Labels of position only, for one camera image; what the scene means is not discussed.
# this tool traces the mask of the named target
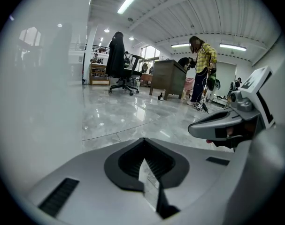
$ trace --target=window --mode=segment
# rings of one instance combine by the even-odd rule
[[[146,47],[141,49],[141,57],[145,58],[146,57]]]
[[[142,65],[144,63],[147,64],[148,66],[148,69],[147,69],[147,72],[146,73],[149,73],[149,70],[150,68],[154,65],[155,63],[155,60],[154,58],[155,57],[159,57],[159,54],[160,54],[160,51],[155,49],[154,47],[152,46],[147,46],[147,47],[144,47],[141,49],[141,53],[140,53],[140,56],[145,58],[145,59],[150,59],[150,61],[147,61],[147,62],[141,62],[139,63],[139,66],[136,67],[136,70],[137,71],[141,71],[142,69]]]
[[[155,48],[152,46],[146,47],[146,56],[145,59],[153,58],[155,57]]]
[[[145,59],[159,57],[160,51],[152,46],[147,46],[141,49],[140,56]]]
[[[159,57],[160,51],[156,49],[155,57]]]

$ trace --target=sneaker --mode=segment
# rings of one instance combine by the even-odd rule
[[[186,103],[187,103],[189,106],[194,106],[194,104],[195,104],[194,102],[192,102],[192,101],[190,101],[190,100],[187,101]]]

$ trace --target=bottle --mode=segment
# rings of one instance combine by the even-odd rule
[[[182,91],[182,96],[181,96],[181,99],[183,100],[185,98],[185,89],[183,89]]]

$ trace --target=black bag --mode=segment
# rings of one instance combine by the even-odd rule
[[[125,55],[124,63],[130,64],[130,59]]]

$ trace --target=wooden desk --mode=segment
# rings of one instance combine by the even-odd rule
[[[157,61],[154,64],[153,79],[150,95],[153,89],[165,89],[164,100],[169,94],[179,95],[181,98],[187,71],[175,60]]]
[[[148,82],[152,82],[152,79],[153,79],[153,75],[147,74],[147,73],[143,73],[141,75],[141,80],[143,80],[143,84],[140,84],[140,85],[149,86]]]
[[[89,68],[90,85],[110,85],[110,79],[106,74],[106,64],[90,63]]]

